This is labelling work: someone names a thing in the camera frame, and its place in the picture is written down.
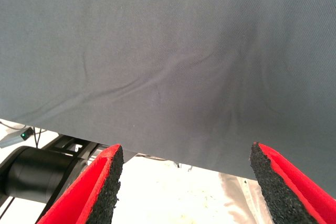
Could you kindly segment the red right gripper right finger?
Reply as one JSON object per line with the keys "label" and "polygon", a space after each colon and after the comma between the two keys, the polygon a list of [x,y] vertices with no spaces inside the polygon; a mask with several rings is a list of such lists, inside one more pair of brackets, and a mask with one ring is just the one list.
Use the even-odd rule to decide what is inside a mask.
{"label": "red right gripper right finger", "polygon": [[335,199],[275,149],[254,142],[250,165],[274,223],[335,223]]}

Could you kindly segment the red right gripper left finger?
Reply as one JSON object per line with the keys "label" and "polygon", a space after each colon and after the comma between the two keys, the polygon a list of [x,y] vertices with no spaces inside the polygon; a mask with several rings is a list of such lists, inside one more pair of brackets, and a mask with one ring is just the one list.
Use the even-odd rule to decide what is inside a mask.
{"label": "red right gripper left finger", "polygon": [[38,223],[111,223],[123,164],[120,144],[103,150]]}

